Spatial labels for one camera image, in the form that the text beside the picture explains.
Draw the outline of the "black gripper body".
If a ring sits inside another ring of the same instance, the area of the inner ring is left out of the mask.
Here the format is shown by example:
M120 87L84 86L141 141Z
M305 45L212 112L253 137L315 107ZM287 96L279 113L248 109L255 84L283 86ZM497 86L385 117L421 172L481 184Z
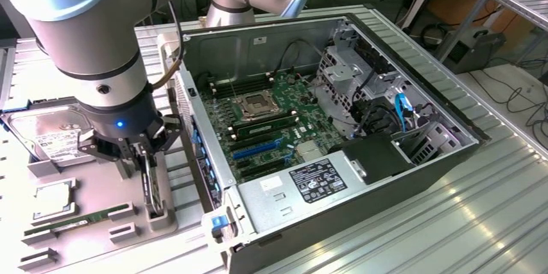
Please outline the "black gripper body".
M93 107L80 103L96 134L107 140L129 139L141 133L153 135L164 122L151 92L141 92L121 105Z

